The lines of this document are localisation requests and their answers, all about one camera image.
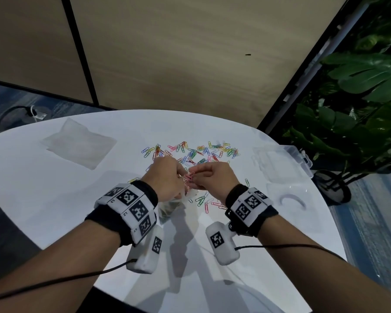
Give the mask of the person's right hand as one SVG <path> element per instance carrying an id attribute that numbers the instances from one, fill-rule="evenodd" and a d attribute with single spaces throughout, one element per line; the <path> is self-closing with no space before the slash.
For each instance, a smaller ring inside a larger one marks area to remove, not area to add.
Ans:
<path id="1" fill-rule="evenodd" d="M 210 193 L 214 198 L 218 199 L 222 203 L 225 202 L 230 191 L 240 184 L 237 179 L 234 171 L 230 167 L 227 162 L 215 162 L 217 163 L 217 168 L 214 173 L 215 186 L 217 189 L 217 193 Z M 190 187 L 191 178 L 187 179 L 187 184 Z"/>

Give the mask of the person's left hand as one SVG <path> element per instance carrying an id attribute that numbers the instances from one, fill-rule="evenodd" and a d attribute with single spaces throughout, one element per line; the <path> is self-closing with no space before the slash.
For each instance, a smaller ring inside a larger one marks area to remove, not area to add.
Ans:
<path id="1" fill-rule="evenodd" d="M 159 202 L 173 199 L 173 175 L 176 172 L 176 161 L 170 156 L 156 158 L 140 179 L 154 190 Z"/>

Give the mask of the person's right forearm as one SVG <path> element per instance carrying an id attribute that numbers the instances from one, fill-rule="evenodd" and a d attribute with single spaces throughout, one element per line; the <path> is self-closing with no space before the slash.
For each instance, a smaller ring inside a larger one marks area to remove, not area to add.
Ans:
<path id="1" fill-rule="evenodd" d="M 391 313 L 391 292 L 317 248 L 266 248 L 314 313 Z"/>

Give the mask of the person's left forearm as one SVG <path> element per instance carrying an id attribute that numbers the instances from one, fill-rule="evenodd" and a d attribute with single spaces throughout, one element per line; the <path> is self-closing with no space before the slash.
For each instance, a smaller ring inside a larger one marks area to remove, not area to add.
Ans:
<path id="1" fill-rule="evenodd" d="M 120 235 L 86 220 L 0 279 L 0 294 L 49 280 L 103 270 Z M 0 313 L 75 313 L 97 276 L 59 283 L 0 300 Z"/>

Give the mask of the scatter of coloured paper clips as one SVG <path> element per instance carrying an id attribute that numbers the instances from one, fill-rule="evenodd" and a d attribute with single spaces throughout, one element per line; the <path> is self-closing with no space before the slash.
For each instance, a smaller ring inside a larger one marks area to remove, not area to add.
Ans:
<path id="1" fill-rule="evenodd" d="M 133 148 L 134 162 L 131 164 L 132 172 L 128 172 L 130 179 L 128 182 L 133 182 L 141 178 L 144 172 L 147 172 L 150 164 L 156 158 L 173 157 L 188 171 L 196 164 L 206 162 L 227 162 L 236 173 L 236 176 L 245 186 L 250 185 L 253 177 L 250 173 L 244 171 L 241 166 L 244 162 L 243 157 L 240 157 L 239 149 L 234 148 L 233 144 L 227 142 L 198 142 L 174 140 L 175 143 L 168 139 L 148 139 L 142 140 Z"/>

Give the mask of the small clear plastic pouch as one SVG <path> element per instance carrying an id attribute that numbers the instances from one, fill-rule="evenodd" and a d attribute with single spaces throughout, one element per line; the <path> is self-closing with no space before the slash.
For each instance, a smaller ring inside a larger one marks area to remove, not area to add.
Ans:
<path id="1" fill-rule="evenodd" d="M 172 213 L 181 207 L 185 207 L 183 199 L 160 202 L 157 206 L 160 224 L 165 224 L 171 218 Z"/>

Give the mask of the right wristband with marker tiles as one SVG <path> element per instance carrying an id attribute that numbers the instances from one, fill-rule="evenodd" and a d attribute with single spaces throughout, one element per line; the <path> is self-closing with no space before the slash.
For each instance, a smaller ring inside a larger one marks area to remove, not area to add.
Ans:
<path id="1" fill-rule="evenodd" d="M 272 201 L 260 190 L 236 185 L 225 200 L 229 229 L 238 235 L 257 237 L 262 224 L 278 215 Z"/>

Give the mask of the wristband with marker tiles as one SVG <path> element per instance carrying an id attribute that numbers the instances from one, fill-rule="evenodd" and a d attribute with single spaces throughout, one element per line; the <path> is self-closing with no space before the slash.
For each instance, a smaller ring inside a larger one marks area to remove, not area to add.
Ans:
<path id="1" fill-rule="evenodd" d="M 278 215 L 272 201 L 260 190 L 236 185 L 225 200 L 229 229 L 238 235 L 257 237 L 262 224 Z"/>
<path id="2" fill-rule="evenodd" d="M 119 247 L 136 247 L 157 223 L 157 202 L 157 194 L 145 182 L 118 184 L 96 200 L 84 220 L 117 233 Z"/>

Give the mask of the left wristband with marker tiles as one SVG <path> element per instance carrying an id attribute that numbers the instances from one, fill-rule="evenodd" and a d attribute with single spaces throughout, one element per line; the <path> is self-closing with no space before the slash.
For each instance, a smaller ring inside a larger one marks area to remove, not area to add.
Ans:
<path id="1" fill-rule="evenodd" d="M 157 194 L 145 182 L 118 184 L 96 200 L 84 220 L 117 233 L 119 247 L 136 247 L 157 223 L 157 202 Z"/>

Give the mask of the clear plastic storage box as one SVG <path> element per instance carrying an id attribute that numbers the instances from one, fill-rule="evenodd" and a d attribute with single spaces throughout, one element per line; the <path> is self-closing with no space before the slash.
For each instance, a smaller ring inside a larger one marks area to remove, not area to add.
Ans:
<path id="1" fill-rule="evenodd" d="M 313 178 L 312 161 L 295 146 L 266 144 L 252 151 L 254 164 L 271 183 L 297 184 Z"/>

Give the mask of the clear plastic box lid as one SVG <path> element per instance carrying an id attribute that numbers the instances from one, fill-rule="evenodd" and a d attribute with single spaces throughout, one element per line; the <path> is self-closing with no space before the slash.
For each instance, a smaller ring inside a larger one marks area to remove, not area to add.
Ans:
<path id="1" fill-rule="evenodd" d="M 310 191 L 298 184 L 268 183 L 268 196 L 279 214 L 303 233 L 322 231 L 318 210 Z"/>

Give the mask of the clear plastic bag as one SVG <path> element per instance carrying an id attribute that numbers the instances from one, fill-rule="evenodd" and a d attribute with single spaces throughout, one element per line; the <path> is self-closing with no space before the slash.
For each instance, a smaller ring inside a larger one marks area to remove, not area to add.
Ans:
<path id="1" fill-rule="evenodd" d="M 59 132 L 44 138 L 47 150 L 70 162 L 94 170 L 116 145 L 117 140 L 89 131 L 68 118 Z"/>

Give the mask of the white plug with tag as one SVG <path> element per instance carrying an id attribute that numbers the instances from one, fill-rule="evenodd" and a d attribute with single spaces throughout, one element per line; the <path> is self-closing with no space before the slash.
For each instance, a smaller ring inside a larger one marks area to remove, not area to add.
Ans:
<path id="1" fill-rule="evenodd" d="M 32 105 L 29 108 L 29 115 L 31 115 L 33 122 L 40 122 L 51 119 L 52 110 L 45 106 Z"/>

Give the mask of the green leafy plant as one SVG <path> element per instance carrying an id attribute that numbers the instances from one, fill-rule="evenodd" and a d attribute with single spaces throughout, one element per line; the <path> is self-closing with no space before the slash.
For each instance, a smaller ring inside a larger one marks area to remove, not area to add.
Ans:
<path id="1" fill-rule="evenodd" d="M 344 178 L 391 164 L 391 0 L 361 10 L 274 131 Z"/>

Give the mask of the black metal window frame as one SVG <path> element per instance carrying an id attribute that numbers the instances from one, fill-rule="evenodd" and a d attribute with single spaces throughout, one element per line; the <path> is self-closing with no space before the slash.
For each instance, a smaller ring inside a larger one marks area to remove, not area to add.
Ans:
<path id="1" fill-rule="evenodd" d="M 259 131 L 268 135 L 271 133 L 320 70 L 321 59 L 334 52 L 368 7 L 369 3 L 365 0 L 346 0 L 344 2 L 274 105 L 258 125 L 257 129 Z"/>

